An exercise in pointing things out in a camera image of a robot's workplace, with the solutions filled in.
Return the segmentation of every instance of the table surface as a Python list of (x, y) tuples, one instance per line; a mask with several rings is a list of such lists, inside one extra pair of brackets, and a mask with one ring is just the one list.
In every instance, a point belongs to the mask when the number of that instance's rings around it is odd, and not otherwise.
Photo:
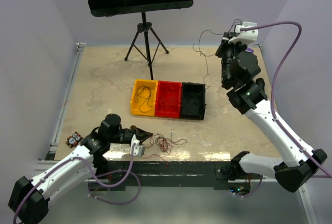
[[(207, 54), (214, 54), (217, 47), (204, 47)], [(153, 63), (155, 80), (203, 83), (206, 64), (203, 56), (192, 47), (168, 47), (169, 54), (159, 49)], [(188, 140), (174, 146), (165, 154), (153, 145), (145, 150), (144, 157), (152, 154), (168, 161), (229, 161), (243, 150), (257, 155), (279, 157), (279, 153), (261, 130), (238, 110), (232, 107), (221, 87), (221, 64), (216, 56), (207, 57), (209, 75), (205, 78), (206, 111), (204, 120), (180, 120), (130, 114), (130, 98), (135, 79), (150, 79), (146, 60), (133, 49), (128, 61), (124, 57), (128, 47), (86, 47), (81, 58), (63, 125), (56, 160), (66, 157), (72, 149), (65, 141), (75, 131), (82, 136), (100, 125), (107, 114), (118, 114), (123, 128), (135, 125), (148, 132), (161, 133), (173, 140)], [(259, 47), (254, 48), (266, 93), (271, 86)], [(104, 157), (109, 160), (129, 160), (129, 145), (113, 144)], [(160, 160), (157, 156), (146, 159)]]

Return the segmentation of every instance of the black metal frame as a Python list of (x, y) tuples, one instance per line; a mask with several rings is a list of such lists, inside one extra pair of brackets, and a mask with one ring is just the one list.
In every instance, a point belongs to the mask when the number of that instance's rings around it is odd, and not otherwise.
[[(154, 57), (151, 60), (151, 54), (150, 54), (150, 45), (149, 45), (149, 38), (148, 38), (148, 32), (149, 30), (152, 31), (152, 33), (154, 34), (154, 36), (156, 37), (156, 39), (158, 40), (158, 45), (154, 54)], [(146, 56), (139, 50), (139, 48), (135, 45), (136, 39), (139, 36), (139, 33), (144, 32), (144, 41), (145, 41), (145, 49), (146, 49)], [(157, 33), (154, 31), (154, 29), (152, 29), (152, 23), (150, 22), (146, 22), (146, 14), (145, 12), (142, 12), (142, 23), (139, 23), (137, 25), (137, 32), (135, 34), (134, 40), (130, 45), (130, 48), (128, 50), (128, 53), (126, 55), (126, 57), (124, 58), (125, 61), (128, 60), (128, 56), (132, 50), (133, 47), (135, 47), (135, 49), (138, 50), (138, 52), (144, 57), (144, 59), (148, 62), (149, 68), (150, 68), (150, 76), (151, 76), (151, 80), (154, 79), (154, 74), (153, 74), (153, 70), (152, 70), (152, 62), (155, 59), (156, 53), (158, 51), (159, 45), (161, 45), (163, 47), (163, 49), (165, 50), (166, 54), (169, 53), (169, 51), (167, 50), (167, 48), (165, 47), (165, 45), (162, 43), (162, 41), (160, 40), (159, 36), (157, 35)]]
[[(108, 161), (108, 168), (98, 171), (104, 174), (108, 171), (126, 170), (129, 161)], [(140, 179), (142, 187), (206, 187), (215, 190), (228, 190), (228, 180), (232, 178), (230, 161), (134, 161), (131, 172)], [(125, 173), (112, 174), (111, 183), (120, 181)], [(246, 179), (247, 175), (234, 175), (233, 179)], [(111, 190), (125, 190), (127, 186), (137, 186), (134, 177), (129, 176), (120, 186)], [(97, 183), (90, 182), (89, 187), (100, 188)]]

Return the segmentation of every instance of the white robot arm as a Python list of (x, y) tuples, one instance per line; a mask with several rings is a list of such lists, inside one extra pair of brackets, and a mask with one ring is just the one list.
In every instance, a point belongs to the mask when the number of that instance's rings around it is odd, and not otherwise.
[[(309, 156), (322, 164), (327, 155), (323, 150), (314, 150), (303, 141), (277, 112), (273, 116), (271, 102), (264, 92), (263, 79), (253, 80), (260, 68), (256, 56), (246, 49), (247, 45), (257, 40), (256, 26), (256, 23), (243, 22), (235, 25), (233, 32), (225, 32), (216, 56), (222, 59), (222, 86), (231, 89), (227, 93), (230, 103), (263, 131), (281, 158), (256, 156), (243, 151), (231, 160), (233, 174), (269, 176), (277, 179), (286, 190), (295, 192), (317, 171), (317, 166)], [(301, 144), (302, 149), (282, 130), (280, 124)]]
[[(102, 155), (109, 150), (111, 143), (128, 144), (132, 156), (142, 156), (142, 142), (152, 133), (134, 125), (130, 129), (122, 129), (120, 121), (118, 115), (107, 115), (101, 126), (93, 129), (67, 157), (30, 180), (26, 177), (17, 180), (8, 203), (15, 212), (15, 220), (19, 217), (24, 224), (39, 223), (59, 197), (107, 165)], [(116, 185), (121, 184), (127, 174)]]

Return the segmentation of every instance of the purple cable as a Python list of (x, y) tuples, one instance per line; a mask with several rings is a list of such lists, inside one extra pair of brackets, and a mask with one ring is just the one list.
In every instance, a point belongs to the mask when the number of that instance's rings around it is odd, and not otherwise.
[[(98, 178), (102, 177), (102, 176), (110, 175), (110, 174), (113, 174), (113, 173), (116, 173), (116, 172), (127, 172), (127, 170), (111, 171), (111, 172), (99, 175)], [(129, 203), (135, 201), (136, 198), (139, 196), (139, 194), (141, 192), (141, 182), (140, 182), (139, 178), (134, 173), (132, 173), (132, 172), (129, 172), (129, 173), (135, 177), (135, 179), (137, 180), (137, 183), (139, 185), (139, 189), (137, 190), (136, 195), (132, 199), (130, 199), (130, 200), (126, 201), (126, 202), (112, 202), (112, 201), (103, 199), (101, 197), (97, 197), (96, 195), (92, 194), (91, 191), (90, 191), (90, 189), (89, 189), (89, 187), (88, 187), (89, 195), (92, 196), (93, 198), (99, 200), (99, 201), (102, 201), (102, 202), (105, 202), (105, 203), (108, 203), (108, 204), (115, 204), (115, 205), (126, 205), (126, 204), (129, 204)]]
[[(281, 66), (283, 65), (284, 61), (286, 60), (286, 58), (288, 57), (289, 53), (291, 52), (291, 50), (294, 48), (294, 45), (296, 44), (296, 42), (298, 41), (301, 32), (302, 32), (302, 26), (301, 24), (299, 24), (298, 22), (294, 22), (294, 21), (281, 21), (281, 22), (277, 22), (277, 23), (271, 23), (271, 24), (266, 24), (266, 25), (261, 25), (261, 26), (255, 26), (255, 27), (249, 27), (249, 28), (241, 28), (240, 31), (252, 31), (252, 30), (259, 30), (259, 29), (264, 29), (267, 27), (271, 27), (271, 26), (276, 26), (276, 25), (282, 25), (282, 24), (292, 24), (298, 27), (298, 33), (297, 36), (295, 38), (295, 40), (293, 41), (292, 45), (290, 46), (290, 48), (287, 50), (285, 56), (283, 57), (283, 59), (281, 60), (281, 62), (279, 63), (278, 67), (276, 68), (276, 71), (274, 73), (273, 76), (273, 82), (272, 82), (272, 93), (271, 93), (271, 112), (272, 115), (274, 117), (274, 119), (276, 119), (276, 114), (275, 114), (275, 109), (274, 109), (274, 90), (275, 90), (275, 84), (276, 84), (276, 78), (278, 76), (279, 70), (281, 68)], [(329, 178), (332, 178), (332, 174), (327, 171), (324, 167), (322, 167), (306, 150), (303, 149), (303, 146), (289, 133), (289, 131), (280, 123), (279, 120), (275, 120), (276, 123), (278, 124), (278, 126), (286, 133), (286, 135), (296, 144), (296, 146), (320, 169), (322, 170)]]
[[(131, 148), (131, 157), (130, 157), (130, 163), (129, 163), (129, 168), (127, 170), (127, 173), (124, 175), (123, 179), (120, 180), (119, 182), (117, 182), (116, 184), (111, 184), (111, 185), (108, 185), (108, 184), (104, 184), (102, 183), (97, 177), (96, 175), (94, 174), (93, 170), (92, 170), (92, 167), (90, 166), (89, 162), (87, 160), (85, 160), (84, 158), (81, 158), (81, 157), (73, 157), (73, 159), (78, 159), (78, 160), (81, 160), (83, 163), (85, 163), (85, 165), (87, 166), (88, 170), (90, 171), (91, 173), (91, 176), (95, 179), (95, 181), (100, 184), (101, 186), (103, 187), (106, 187), (106, 188), (113, 188), (113, 187), (116, 187), (116, 186), (119, 186), (120, 184), (122, 184), (126, 179), (127, 177), (129, 176), (129, 173), (131, 171), (131, 168), (133, 166), (133, 162), (134, 162), (134, 147), (135, 147), (135, 144), (133, 144), (133, 147)], [(50, 175), (52, 175), (55, 171), (57, 171), (59, 168), (61, 168), (62, 166), (64, 166), (65, 164), (71, 162), (72, 160), (71, 159), (68, 159), (68, 160), (65, 160), (63, 161), (62, 163), (58, 164), (57, 166), (55, 166), (49, 173), (45, 174), (44, 176), (44, 179), (48, 178)], [(14, 214), (14, 218), (13, 218), (13, 221), (12, 223), (13, 224), (17, 224), (16, 223), (16, 219), (19, 215), (19, 212), (21, 211), (22, 209), (22, 206), (23, 204), (27, 201), (27, 199), (31, 196), (31, 194), (43, 183), (43, 180), (41, 179), (39, 182), (37, 182), (37, 184), (26, 194), (26, 196), (23, 198), (23, 200), (21, 201), (21, 203), (19, 204), (19, 206), (17, 207), (17, 210)]]
[[(65, 164), (71, 162), (70, 159), (65, 160), (64, 162), (58, 164), (56, 167), (53, 168), (53, 170), (51, 170), (49, 173), (47, 173), (45, 175), (45, 179), (48, 178), (50, 175), (52, 175), (55, 171), (57, 171), (59, 168), (61, 168), (62, 166), (64, 166)], [(27, 199), (31, 196), (31, 194), (43, 183), (43, 180), (40, 180), (39, 182), (37, 182), (37, 184), (26, 194), (26, 196), (23, 198), (23, 200), (21, 201), (21, 203), (19, 204), (15, 214), (14, 214), (14, 219), (12, 221), (13, 224), (17, 224), (16, 223), (16, 219), (19, 215), (19, 212), (21, 211), (21, 208), (23, 206), (23, 204), (27, 201)]]
[(135, 147), (135, 144), (133, 144), (133, 147), (131, 148), (131, 156), (130, 156), (130, 163), (129, 163), (129, 167), (128, 167), (128, 170), (127, 170), (127, 173), (124, 175), (123, 179), (121, 179), (120, 181), (118, 181), (117, 183), (115, 184), (105, 184), (103, 183), (102, 181), (100, 181), (96, 175), (94, 174), (91, 166), (90, 166), (90, 163), (85, 160), (84, 158), (81, 158), (81, 157), (73, 157), (74, 159), (78, 159), (78, 160), (81, 160), (83, 163), (85, 163), (85, 165), (87, 166), (88, 170), (90, 171), (91, 173), (91, 176), (93, 177), (93, 179), (95, 179), (95, 181), (105, 187), (105, 188), (114, 188), (114, 187), (117, 187), (119, 186), (120, 184), (122, 184), (126, 179), (127, 177), (129, 176), (130, 174), (130, 171), (131, 171), (131, 168), (133, 167), (133, 162), (134, 162), (134, 147)]

